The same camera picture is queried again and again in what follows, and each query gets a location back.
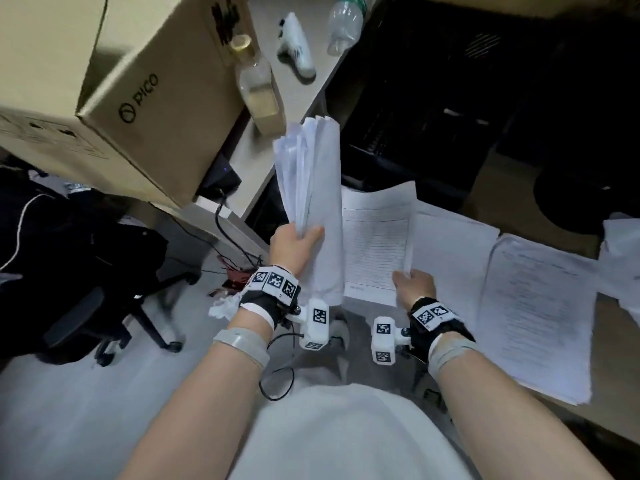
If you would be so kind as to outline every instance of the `left hand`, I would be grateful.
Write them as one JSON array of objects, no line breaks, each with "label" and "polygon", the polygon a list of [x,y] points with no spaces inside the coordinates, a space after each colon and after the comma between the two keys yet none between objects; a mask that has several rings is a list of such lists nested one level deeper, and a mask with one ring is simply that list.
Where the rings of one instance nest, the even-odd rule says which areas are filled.
[{"label": "left hand", "polygon": [[299,278],[307,261],[309,261],[311,248],[322,236],[324,236],[324,227],[322,226],[308,229],[302,239],[298,238],[294,223],[280,226],[271,238],[269,262],[272,265],[283,267]]}]

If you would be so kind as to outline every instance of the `hand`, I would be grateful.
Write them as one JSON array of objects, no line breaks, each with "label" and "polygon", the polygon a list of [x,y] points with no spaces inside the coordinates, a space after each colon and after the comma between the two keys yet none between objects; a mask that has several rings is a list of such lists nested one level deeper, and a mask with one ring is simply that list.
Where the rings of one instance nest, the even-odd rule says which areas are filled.
[{"label": "hand", "polygon": [[302,239],[298,238],[294,223],[280,226],[271,238],[271,252],[269,262],[281,266],[299,278],[305,268],[311,248],[324,236],[324,227],[316,226],[307,230]]},{"label": "hand", "polygon": [[415,302],[423,296],[436,298],[436,285],[433,276],[419,269],[411,270],[411,278],[407,278],[402,271],[394,271],[392,275],[400,305],[411,310]]}]

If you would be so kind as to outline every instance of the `plastic water bottle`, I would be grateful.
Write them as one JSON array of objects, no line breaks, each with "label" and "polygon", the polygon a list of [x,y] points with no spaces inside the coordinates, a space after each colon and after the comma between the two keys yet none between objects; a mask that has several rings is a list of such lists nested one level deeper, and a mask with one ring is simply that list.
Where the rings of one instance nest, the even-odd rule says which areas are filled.
[{"label": "plastic water bottle", "polygon": [[340,55],[360,40],[367,0],[338,0],[329,15],[329,55]]}]

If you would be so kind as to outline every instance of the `black cable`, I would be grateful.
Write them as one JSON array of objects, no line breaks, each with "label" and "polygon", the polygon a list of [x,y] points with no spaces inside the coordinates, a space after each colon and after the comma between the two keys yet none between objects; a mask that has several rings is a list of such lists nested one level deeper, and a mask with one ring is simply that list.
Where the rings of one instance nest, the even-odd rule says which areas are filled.
[{"label": "black cable", "polygon": [[[277,339],[281,339],[283,337],[293,337],[293,340],[294,340],[293,347],[295,348],[296,347],[296,342],[295,342],[296,337],[304,337],[304,334],[303,333],[290,332],[290,333],[283,333],[281,335],[278,335],[276,338],[272,339],[272,341],[270,341],[268,343],[267,350],[269,350],[269,347],[271,347],[272,343],[274,343]],[[287,391],[283,395],[281,395],[280,397],[270,397],[270,396],[268,396],[267,393],[262,388],[262,381],[258,382],[258,387],[260,387],[260,392],[269,401],[276,402],[276,401],[279,401],[279,400],[283,399],[284,396],[286,396],[289,393],[289,391],[291,391],[291,388],[293,387],[293,382],[296,380],[296,373],[293,370],[293,367],[281,367],[281,368],[277,369],[276,371],[273,371],[271,373],[271,375],[274,375],[276,372],[283,371],[284,369],[290,369],[291,370],[291,384],[289,385],[289,388],[287,389]]]},{"label": "black cable", "polygon": [[175,217],[173,217],[171,214],[169,214],[169,217],[172,218],[173,222],[175,222],[176,224],[178,224],[178,227],[180,227],[180,229],[182,229],[183,231],[185,231],[187,234],[189,234],[191,237],[196,238],[199,241],[204,242],[205,244],[208,244],[210,247],[213,248],[213,250],[215,252],[218,253],[218,256],[220,256],[222,259],[225,259],[227,261],[229,261],[229,263],[231,263],[231,265],[233,265],[233,267],[236,268],[236,271],[242,271],[242,269],[240,268],[240,266],[238,266],[236,263],[234,263],[233,261],[231,261],[231,259],[229,259],[228,257],[226,257],[224,254],[222,254],[212,243],[210,243],[209,241],[207,241],[206,239],[203,239],[199,236],[197,236],[196,234],[187,231],[187,229],[185,229],[185,227],[180,224],[180,222],[178,221],[178,219],[176,219]]},{"label": "black cable", "polygon": [[[218,226],[218,230],[220,231],[220,233],[222,233],[223,236],[225,236],[227,238],[227,240],[231,244],[233,244],[236,248],[238,248],[240,250],[240,252],[242,252],[242,254],[244,254],[244,257],[247,259],[247,261],[249,261],[249,263],[251,263],[251,266],[260,267],[260,265],[262,264],[262,259],[259,256],[247,253],[244,249],[242,249],[242,247],[240,247],[240,245],[238,245],[238,243],[236,241],[234,241],[233,239],[231,239],[229,237],[229,234],[227,234],[224,229],[222,229],[222,226],[220,225],[220,220],[219,220],[219,218],[220,218],[220,210],[222,209],[222,206],[227,203],[227,195],[224,192],[222,192],[222,190],[220,190],[220,189],[218,189],[218,190],[222,194],[222,201],[220,201],[220,203],[218,204],[218,208],[216,209],[216,217],[215,217],[216,218],[216,226]],[[249,256],[253,256],[254,258],[258,259],[257,263],[254,263]]]},{"label": "black cable", "polygon": [[[181,260],[181,259],[174,258],[173,256],[167,256],[166,258],[167,258],[167,259],[173,259],[174,261],[178,261],[180,264],[183,264],[183,265],[185,265],[185,266],[187,266],[187,267],[190,267],[190,268],[192,268],[192,269],[197,269],[197,268],[198,268],[197,266],[194,266],[194,265],[192,265],[192,264],[189,264],[189,263],[187,263],[187,262],[185,262],[185,261],[183,261],[183,260]],[[200,271],[202,271],[203,273],[224,274],[225,276],[227,275],[226,273],[222,273],[222,272],[220,272],[220,271],[209,271],[208,269],[201,269]]]}]

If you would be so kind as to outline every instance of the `forearm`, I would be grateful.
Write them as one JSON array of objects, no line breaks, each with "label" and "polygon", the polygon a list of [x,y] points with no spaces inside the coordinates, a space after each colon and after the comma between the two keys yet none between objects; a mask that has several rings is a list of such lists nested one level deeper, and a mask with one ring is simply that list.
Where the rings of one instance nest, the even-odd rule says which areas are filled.
[{"label": "forearm", "polygon": [[[229,328],[272,330],[241,308]],[[260,367],[220,342],[175,391],[135,449],[120,480],[226,478],[250,419]]]},{"label": "forearm", "polygon": [[483,478],[611,478],[562,421],[484,355],[467,351],[455,357],[437,380]]}]

